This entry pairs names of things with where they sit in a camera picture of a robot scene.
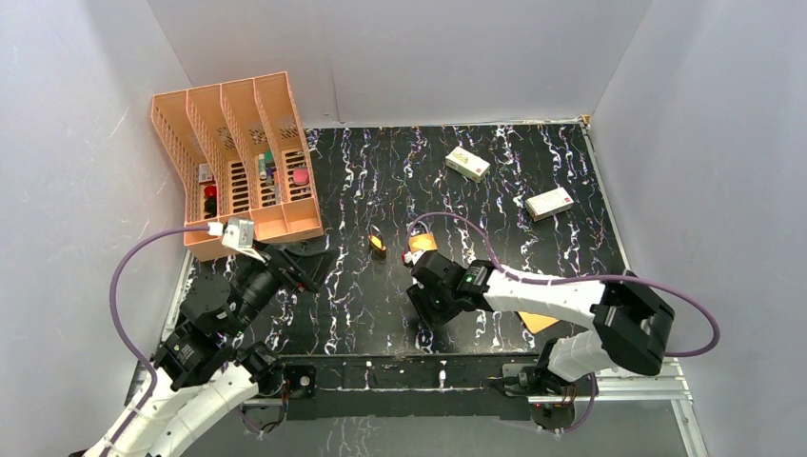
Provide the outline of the brass padlock long shackle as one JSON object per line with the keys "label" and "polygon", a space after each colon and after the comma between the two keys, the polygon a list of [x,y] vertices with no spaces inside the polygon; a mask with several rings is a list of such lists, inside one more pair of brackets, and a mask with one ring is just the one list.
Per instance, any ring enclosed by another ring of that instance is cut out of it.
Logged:
{"label": "brass padlock long shackle", "polygon": [[377,226],[373,224],[369,225],[367,239],[371,255],[375,259],[385,260],[387,257],[387,248],[383,235]]}

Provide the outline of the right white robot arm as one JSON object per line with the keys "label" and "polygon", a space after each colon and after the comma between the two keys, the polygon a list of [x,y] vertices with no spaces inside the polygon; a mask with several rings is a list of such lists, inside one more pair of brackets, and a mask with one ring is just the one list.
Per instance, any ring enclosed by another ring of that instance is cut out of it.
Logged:
{"label": "right white robot arm", "polygon": [[601,280],[529,273],[519,279],[491,261],[463,267],[436,250],[407,251],[402,261],[413,279],[407,296],[428,328],[477,310],[525,312],[582,327],[573,337],[548,342],[534,371],[521,377],[549,394],[607,368],[644,376],[661,371],[675,312],[634,276]]}

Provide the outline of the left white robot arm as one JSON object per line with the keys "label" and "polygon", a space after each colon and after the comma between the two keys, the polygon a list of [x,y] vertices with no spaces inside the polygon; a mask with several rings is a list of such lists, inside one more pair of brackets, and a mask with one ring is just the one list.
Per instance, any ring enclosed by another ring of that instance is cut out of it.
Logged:
{"label": "left white robot arm", "polygon": [[251,250],[231,278],[195,279],[179,306],[177,325],[145,360],[149,380],[133,395],[87,456],[180,456],[250,398],[285,397],[290,383],[281,357],[263,341],[236,348],[233,340],[275,295],[317,293],[336,249]]}

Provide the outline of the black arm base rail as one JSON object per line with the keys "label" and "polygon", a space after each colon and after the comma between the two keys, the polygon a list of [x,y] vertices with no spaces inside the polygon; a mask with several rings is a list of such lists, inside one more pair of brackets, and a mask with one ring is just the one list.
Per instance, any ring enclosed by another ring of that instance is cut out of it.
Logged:
{"label": "black arm base rail", "polygon": [[568,387],[545,387],[532,379],[536,362],[526,354],[286,356],[270,372],[268,387],[244,406],[252,420],[287,398],[290,421],[492,416],[559,428],[581,419],[593,399],[691,397],[679,365],[672,362],[652,377],[606,369]]}

